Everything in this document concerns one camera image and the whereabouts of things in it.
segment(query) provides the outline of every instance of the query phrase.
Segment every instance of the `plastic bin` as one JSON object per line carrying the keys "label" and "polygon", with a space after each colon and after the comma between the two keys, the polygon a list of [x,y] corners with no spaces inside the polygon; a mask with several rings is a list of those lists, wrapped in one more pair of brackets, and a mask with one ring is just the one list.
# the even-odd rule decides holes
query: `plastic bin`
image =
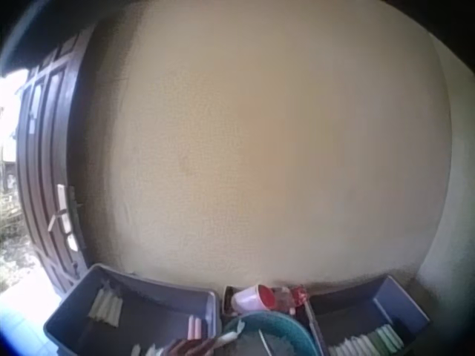
{"label": "plastic bin", "polygon": [[338,291],[314,294],[309,299],[314,318],[314,337],[320,340],[324,354],[328,346],[345,338],[369,334],[390,323],[405,347],[404,355],[416,336],[429,324],[428,316],[409,294],[391,277],[380,277]]}
{"label": "plastic bin", "polygon": [[[118,287],[123,299],[119,328],[88,318],[103,281]],[[140,344],[162,347],[186,338],[188,320],[203,320],[203,336],[221,333],[219,299],[216,293],[158,283],[94,265],[45,323],[45,334],[61,355],[127,355]]]}

